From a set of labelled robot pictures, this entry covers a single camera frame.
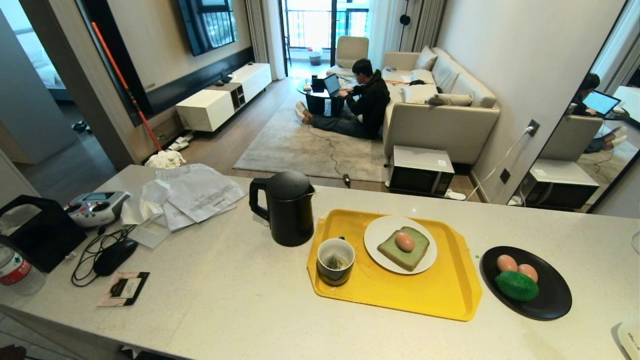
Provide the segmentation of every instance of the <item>man's hair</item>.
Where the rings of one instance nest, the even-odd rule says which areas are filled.
[[[580,84],[578,91],[595,89],[599,85],[600,85],[600,78],[596,74],[590,72],[589,74],[587,74],[587,76],[584,77],[584,80],[582,80],[582,83]]]
[[[372,76],[373,68],[371,67],[371,61],[369,59],[360,59],[353,64],[351,68],[354,74],[364,74],[364,76]]]

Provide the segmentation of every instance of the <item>green avocado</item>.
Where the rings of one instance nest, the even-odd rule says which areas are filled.
[[[517,301],[533,300],[540,293],[535,281],[525,274],[515,271],[501,272],[495,277],[495,283],[501,293]]]

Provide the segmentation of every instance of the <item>black electric kettle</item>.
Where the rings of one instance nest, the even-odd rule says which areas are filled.
[[[258,190],[267,195],[267,208],[258,205]],[[300,172],[285,171],[267,179],[254,179],[249,186],[251,211],[267,220],[273,239],[284,246],[298,246],[314,233],[311,196],[316,189]]]

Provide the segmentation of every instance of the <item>small card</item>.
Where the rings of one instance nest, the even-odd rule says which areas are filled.
[[[149,277],[148,272],[117,272],[109,281],[109,288],[98,306],[130,306],[136,302]]]

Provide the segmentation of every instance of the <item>red broom handle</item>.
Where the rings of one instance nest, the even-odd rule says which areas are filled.
[[[140,110],[140,107],[136,102],[136,98],[133,97],[133,94],[129,89],[129,85],[127,85],[127,82],[124,80],[124,77],[122,77],[122,73],[120,73],[120,69],[116,64],[116,61],[113,59],[113,56],[111,55],[111,51],[109,51],[109,47],[107,47],[107,44],[104,42],[104,39],[102,38],[102,34],[98,29],[98,25],[95,22],[92,22],[91,25],[93,26],[93,30],[95,30],[95,34],[98,36],[98,40],[100,40],[100,44],[102,45],[104,52],[107,54],[107,57],[109,58],[109,62],[111,62],[111,66],[113,66],[114,70],[116,70],[116,74],[118,74],[118,79],[120,79],[122,86],[124,86],[125,90],[127,91],[127,94],[129,95],[129,98],[131,99],[131,102],[133,103],[134,108],[136,108],[136,111],[138,112],[138,116],[142,119],[142,123],[145,125],[145,128],[147,129],[149,136],[151,136],[151,140],[154,141],[154,144],[156,145],[158,151],[162,151],[162,147],[160,146],[160,143],[156,138],[156,134],[154,134],[154,131],[151,129],[151,126],[149,125],[149,121],[147,121],[145,114],[143,114],[142,111]]]

